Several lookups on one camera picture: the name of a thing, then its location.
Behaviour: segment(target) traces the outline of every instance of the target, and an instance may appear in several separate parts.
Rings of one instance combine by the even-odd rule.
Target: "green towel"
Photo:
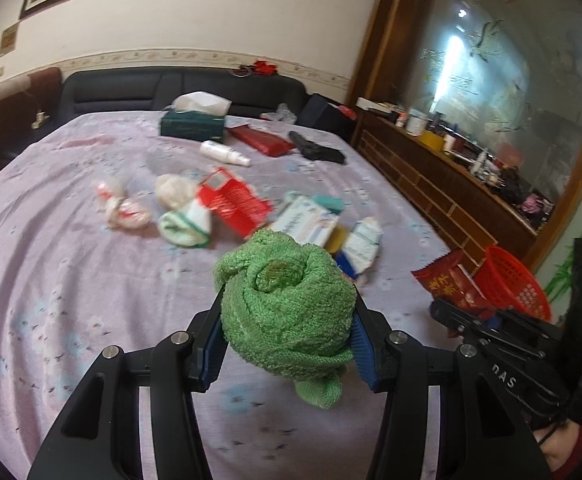
[[[225,285],[222,326],[245,361],[295,381],[304,400],[330,408],[353,359],[347,340],[356,289],[329,254],[263,229],[215,266]]]

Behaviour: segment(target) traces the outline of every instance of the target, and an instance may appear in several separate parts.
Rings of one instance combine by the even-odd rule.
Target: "yellow container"
[[[434,152],[441,152],[444,148],[444,137],[440,137],[428,130],[422,132],[420,140],[422,144],[430,147]]]
[[[342,247],[344,240],[347,239],[347,236],[349,236],[349,230],[337,224],[333,228],[333,232],[331,233],[331,236],[327,240],[324,246],[324,250],[326,250],[327,253],[329,254],[337,253]]]

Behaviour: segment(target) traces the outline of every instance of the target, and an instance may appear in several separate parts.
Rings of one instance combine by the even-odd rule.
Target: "red snack bag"
[[[280,156],[293,150],[295,146],[288,140],[267,132],[252,130],[248,126],[237,126],[236,128],[227,128],[236,138],[246,142],[252,148],[268,156]]]
[[[269,202],[257,198],[242,180],[225,168],[219,168],[202,181],[197,197],[244,238],[261,227],[273,210]]]
[[[472,316],[488,319],[492,316],[494,307],[488,304],[460,267],[462,256],[461,249],[454,249],[424,269],[414,270],[411,274],[434,298],[447,298]]]

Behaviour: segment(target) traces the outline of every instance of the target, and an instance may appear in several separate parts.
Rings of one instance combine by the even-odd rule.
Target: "person's hand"
[[[533,431],[535,440],[537,442],[541,441],[552,428],[553,426],[549,426],[548,428]],[[540,446],[551,472],[557,471],[568,460],[578,441],[579,435],[580,426],[572,420],[567,420],[563,426],[555,430],[555,433]]]

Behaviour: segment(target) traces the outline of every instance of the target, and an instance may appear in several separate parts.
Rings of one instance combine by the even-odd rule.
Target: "bottle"
[[[228,162],[229,164],[236,164],[247,168],[251,165],[251,159],[249,157],[242,155],[240,152],[236,152],[236,150],[229,148],[229,146],[213,142],[213,140],[205,140],[200,145],[200,153],[220,162]]]
[[[484,164],[484,161],[487,158],[487,150],[483,150],[482,153],[480,155],[478,155],[477,160],[475,161],[474,165],[471,167],[471,174],[474,176],[477,176],[478,173],[480,173],[480,170],[482,169],[482,165]]]
[[[407,112],[400,112],[398,114],[398,120],[395,121],[395,125],[399,128],[403,128],[404,124],[406,124],[409,118],[409,114]]]

